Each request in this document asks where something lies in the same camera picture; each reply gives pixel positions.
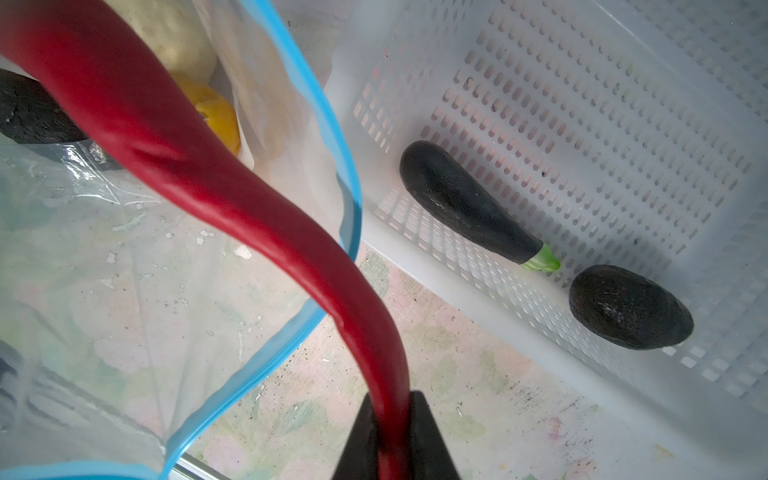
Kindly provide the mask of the yellow toy fruit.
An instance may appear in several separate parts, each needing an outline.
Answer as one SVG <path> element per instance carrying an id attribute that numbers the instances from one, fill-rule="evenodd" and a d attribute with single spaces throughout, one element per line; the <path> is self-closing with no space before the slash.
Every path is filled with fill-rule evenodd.
<path id="1" fill-rule="evenodd" d="M 234 156 L 238 156 L 241 140 L 232 104 L 209 85 L 197 83 L 181 74 L 173 74 L 172 78 L 218 139 Z"/>

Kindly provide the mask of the cream toy food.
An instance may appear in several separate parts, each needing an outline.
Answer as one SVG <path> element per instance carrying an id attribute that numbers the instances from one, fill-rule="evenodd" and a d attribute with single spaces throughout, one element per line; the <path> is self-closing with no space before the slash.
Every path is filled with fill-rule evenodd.
<path id="1" fill-rule="evenodd" d="M 208 84 L 217 56 L 192 1 L 106 0 L 170 72 Z"/>

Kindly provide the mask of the red toy chili pepper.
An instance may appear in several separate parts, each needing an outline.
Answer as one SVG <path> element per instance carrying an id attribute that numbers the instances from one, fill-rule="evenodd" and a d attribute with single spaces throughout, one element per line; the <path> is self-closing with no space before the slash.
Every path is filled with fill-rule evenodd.
<path id="1" fill-rule="evenodd" d="M 256 249 L 330 314 L 377 418 L 378 471 L 411 473 L 410 383 L 395 323 L 341 247 L 219 141 L 167 70 L 101 1 L 5 1 L 1 52 L 176 206 Z"/>

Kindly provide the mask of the clear zip top bag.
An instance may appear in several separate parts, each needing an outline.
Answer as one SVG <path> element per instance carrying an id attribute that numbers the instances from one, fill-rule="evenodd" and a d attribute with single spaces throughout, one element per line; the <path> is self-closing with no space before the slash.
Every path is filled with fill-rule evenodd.
<path id="1" fill-rule="evenodd" d="M 357 171 L 274 4 L 192 2 L 238 160 L 355 256 Z M 167 478 L 322 317 L 288 274 L 96 141 L 1 136 L 3 478 Z"/>

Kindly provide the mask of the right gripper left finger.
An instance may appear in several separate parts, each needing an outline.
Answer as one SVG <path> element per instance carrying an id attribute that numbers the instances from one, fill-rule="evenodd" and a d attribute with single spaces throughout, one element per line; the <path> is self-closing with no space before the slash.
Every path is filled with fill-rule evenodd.
<path id="1" fill-rule="evenodd" d="M 332 480 L 378 480 L 378 425 L 370 394 L 353 423 Z"/>

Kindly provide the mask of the white plastic mesh basket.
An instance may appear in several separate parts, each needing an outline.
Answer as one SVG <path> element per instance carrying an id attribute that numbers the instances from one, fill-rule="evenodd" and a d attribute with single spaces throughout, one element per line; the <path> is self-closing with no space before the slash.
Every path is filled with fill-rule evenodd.
<path id="1" fill-rule="evenodd" d="M 767 5 L 360 1 L 326 92 L 363 238 L 486 329 L 719 479 L 767 475 Z M 398 166 L 448 151 L 560 260 L 531 273 L 439 223 Z M 646 352 L 568 308 L 614 264 L 695 328 Z"/>

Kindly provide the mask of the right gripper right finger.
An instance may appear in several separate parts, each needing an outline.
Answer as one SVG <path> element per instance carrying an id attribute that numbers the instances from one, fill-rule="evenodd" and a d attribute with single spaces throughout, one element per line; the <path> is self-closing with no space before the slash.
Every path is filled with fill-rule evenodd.
<path id="1" fill-rule="evenodd" d="M 424 394 L 410 393 L 409 453 L 413 480 L 459 480 Z"/>

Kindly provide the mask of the dark brown toy food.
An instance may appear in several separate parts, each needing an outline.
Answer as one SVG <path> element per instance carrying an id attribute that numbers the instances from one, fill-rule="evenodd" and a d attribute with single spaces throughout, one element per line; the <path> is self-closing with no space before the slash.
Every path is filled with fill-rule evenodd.
<path id="1" fill-rule="evenodd" d="M 39 82 L 5 69 L 1 70 L 1 134 L 19 144 L 88 139 Z"/>

